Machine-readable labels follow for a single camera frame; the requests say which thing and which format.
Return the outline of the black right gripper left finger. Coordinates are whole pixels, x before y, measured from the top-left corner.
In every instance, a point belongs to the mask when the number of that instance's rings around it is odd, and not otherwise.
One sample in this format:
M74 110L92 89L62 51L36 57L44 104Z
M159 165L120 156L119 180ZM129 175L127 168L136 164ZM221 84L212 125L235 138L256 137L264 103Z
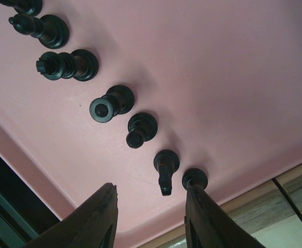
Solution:
M113 247L117 202L117 187L105 183L74 212L25 247Z

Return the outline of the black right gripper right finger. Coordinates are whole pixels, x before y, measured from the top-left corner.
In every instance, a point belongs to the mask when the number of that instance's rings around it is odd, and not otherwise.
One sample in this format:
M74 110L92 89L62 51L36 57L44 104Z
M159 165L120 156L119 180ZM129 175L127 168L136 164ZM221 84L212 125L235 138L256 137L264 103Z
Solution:
M188 188L185 230L187 247L263 247L201 187Z

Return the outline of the black rook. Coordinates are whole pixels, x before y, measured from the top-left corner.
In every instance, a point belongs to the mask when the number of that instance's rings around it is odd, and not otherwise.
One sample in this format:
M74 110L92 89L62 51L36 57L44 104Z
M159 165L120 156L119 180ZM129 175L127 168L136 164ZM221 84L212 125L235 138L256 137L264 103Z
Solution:
M208 186L207 175L199 168L190 168L186 170L182 177L182 185L187 191L190 185L199 186L203 190Z

